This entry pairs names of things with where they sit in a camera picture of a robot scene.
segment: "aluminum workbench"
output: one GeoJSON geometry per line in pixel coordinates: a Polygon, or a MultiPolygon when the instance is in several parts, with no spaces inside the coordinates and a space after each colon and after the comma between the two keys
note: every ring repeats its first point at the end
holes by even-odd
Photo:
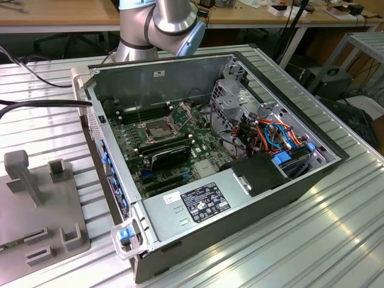
{"type": "MultiPolygon", "coordinates": [[[[120,260],[109,230],[113,221],[85,137],[73,108],[12,111],[0,122],[0,160],[25,149],[30,167],[69,160],[86,219],[91,248],[72,259],[5,287],[356,287],[384,286],[384,159],[347,128],[265,54],[250,46],[199,49],[243,53],[350,158],[297,202],[140,285],[129,261],[120,260]]],[[[102,58],[40,62],[33,69],[55,83],[70,82],[69,69],[102,58]]],[[[264,99],[256,82],[250,86],[264,99]]],[[[0,98],[72,99],[70,88],[51,88],[23,68],[0,66],[0,98]]],[[[0,167],[5,175],[4,165],[0,167]]]]}

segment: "cpu socket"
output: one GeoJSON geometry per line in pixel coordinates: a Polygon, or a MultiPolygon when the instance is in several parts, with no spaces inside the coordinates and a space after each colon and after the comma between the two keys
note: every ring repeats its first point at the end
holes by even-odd
{"type": "Polygon", "coordinates": [[[155,143],[164,138],[173,137],[178,134],[172,117],[143,122],[137,126],[142,129],[147,137],[146,143],[155,143]]]}

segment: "sticker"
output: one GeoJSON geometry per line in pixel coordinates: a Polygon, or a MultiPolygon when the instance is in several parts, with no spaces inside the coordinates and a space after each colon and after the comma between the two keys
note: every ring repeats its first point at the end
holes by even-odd
{"type": "Polygon", "coordinates": [[[170,193],[168,195],[163,196],[164,202],[168,205],[173,203],[174,201],[180,200],[180,192],[176,191],[173,193],[170,193]]]}
{"type": "Polygon", "coordinates": [[[166,74],[165,70],[155,71],[154,72],[154,77],[163,77],[163,76],[165,76],[165,74],[166,74]]]}
{"type": "Polygon", "coordinates": [[[207,220],[230,208],[227,199],[222,195],[215,182],[182,194],[181,200],[196,223],[207,220]]]}

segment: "open computer chassis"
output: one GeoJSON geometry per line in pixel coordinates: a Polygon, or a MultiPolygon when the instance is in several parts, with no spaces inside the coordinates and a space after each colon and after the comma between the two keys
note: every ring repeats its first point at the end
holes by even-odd
{"type": "Polygon", "coordinates": [[[76,94],[93,103],[94,160],[124,221],[112,238],[137,283],[298,200],[348,158],[238,52],[87,69],[76,94]]]}

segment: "white label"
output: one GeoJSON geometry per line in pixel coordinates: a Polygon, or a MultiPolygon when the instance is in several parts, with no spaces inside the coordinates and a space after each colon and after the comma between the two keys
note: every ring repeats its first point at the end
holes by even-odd
{"type": "Polygon", "coordinates": [[[223,206],[225,206],[225,205],[227,205],[228,203],[226,202],[226,201],[224,201],[224,202],[221,202],[220,204],[219,204],[219,206],[220,207],[223,207],[223,206]]]}
{"type": "Polygon", "coordinates": [[[180,198],[180,192],[176,191],[173,193],[170,193],[168,195],[163,196],[164,202],[168,205],[171,204],[174,201],[181,200],[180,198]]]}
{"type": "Polygon", "coordinates": [[[155,71],[154,72],[154,77],[163,77],[163,76],[165,76],[165,74],[166,74],[165,70],[155,71]]]}

